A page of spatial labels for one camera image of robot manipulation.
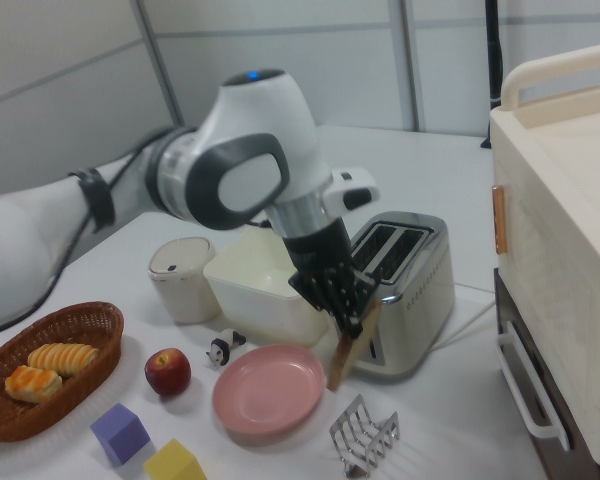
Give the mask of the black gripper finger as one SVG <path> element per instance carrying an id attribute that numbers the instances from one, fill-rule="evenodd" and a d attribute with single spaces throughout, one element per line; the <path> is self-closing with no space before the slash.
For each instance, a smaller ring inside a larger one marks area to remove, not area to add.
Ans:
<path id="1" fill-rule="evenodd" d="M 369 304 L 368 295 L 329 295 L 329 313 L 341 333 L 359 336 L 363 331 L 362 317 Z"/>
<path id="2" fill-rule="evenodd" d="M 355 268 L 354 273 L 354 300 L 356 304 L 367 304 L 374 296 L 382 280 L 382 270 L 375 268 L 361 270 Z"/>

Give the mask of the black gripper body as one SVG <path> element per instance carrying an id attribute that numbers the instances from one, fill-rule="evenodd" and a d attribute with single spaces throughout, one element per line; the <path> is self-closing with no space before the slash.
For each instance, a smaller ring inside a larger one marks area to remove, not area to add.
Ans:
<path id="1" fill-rule="evenodd" d="M 289 284 L 316 310 L 353 313 L 356 308 L 351 243 L 342 219 L 311 235 L 285 238 L 296 273 Z"/>

